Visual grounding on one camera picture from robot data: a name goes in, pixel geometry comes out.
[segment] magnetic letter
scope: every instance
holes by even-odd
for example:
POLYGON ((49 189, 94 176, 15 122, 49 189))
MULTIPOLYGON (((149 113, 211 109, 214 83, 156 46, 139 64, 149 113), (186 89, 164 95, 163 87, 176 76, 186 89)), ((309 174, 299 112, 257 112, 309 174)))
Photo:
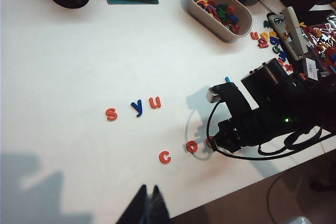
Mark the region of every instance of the magnetic letter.
POLYGON ((138 112, 137 117, 142 115, 142 103, 140 99, 138 100, 138 104, 132 102, 131 106, 138 112))
POLYGON ((170 162, 170 160, 172 159, 171 157, 167 157, 167 159, 166 159, 165 155, 169 155, 169 152, 168 151, 163 151, 159 154, 159 160, 162 164, 168 164, 170 162))
POLYGON ((107 109, 105 111, 105 114, 107 115, 107 120, 109 120, 109 121, 114 121, 118 117, 118 114, 115 113, 114 108, 107 109))
POLYGON ((156 104, 154 104, 153 98, 149 98, 149 104, 153 109, 160 108, 161 107, 161 102, 160 102, 160 97, 155 97, 156 104))

